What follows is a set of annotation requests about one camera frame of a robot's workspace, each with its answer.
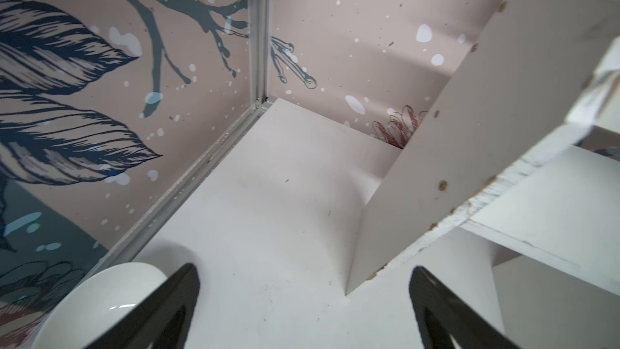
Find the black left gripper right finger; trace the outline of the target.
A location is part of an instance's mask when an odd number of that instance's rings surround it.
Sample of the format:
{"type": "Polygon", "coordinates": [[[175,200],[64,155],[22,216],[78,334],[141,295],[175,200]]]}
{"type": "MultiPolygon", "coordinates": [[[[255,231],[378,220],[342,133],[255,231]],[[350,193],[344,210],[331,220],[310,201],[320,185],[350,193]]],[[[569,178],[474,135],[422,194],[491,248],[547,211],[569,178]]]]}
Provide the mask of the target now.
{"type": "Polygon", "coordinates": [[[423,266],[413,268],[408,292],[423,347],[518,349],[423,266]]]}

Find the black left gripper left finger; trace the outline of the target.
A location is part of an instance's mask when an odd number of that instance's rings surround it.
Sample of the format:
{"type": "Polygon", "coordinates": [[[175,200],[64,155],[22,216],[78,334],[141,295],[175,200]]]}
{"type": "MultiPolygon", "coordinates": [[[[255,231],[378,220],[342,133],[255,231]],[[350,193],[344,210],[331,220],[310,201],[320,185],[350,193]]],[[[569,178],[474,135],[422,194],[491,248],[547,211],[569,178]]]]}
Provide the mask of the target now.
{"type": "Polygon", "coordinates": [[[87,349],[183,349],[200,295],[197,267],[186,263],[87,349]]]}

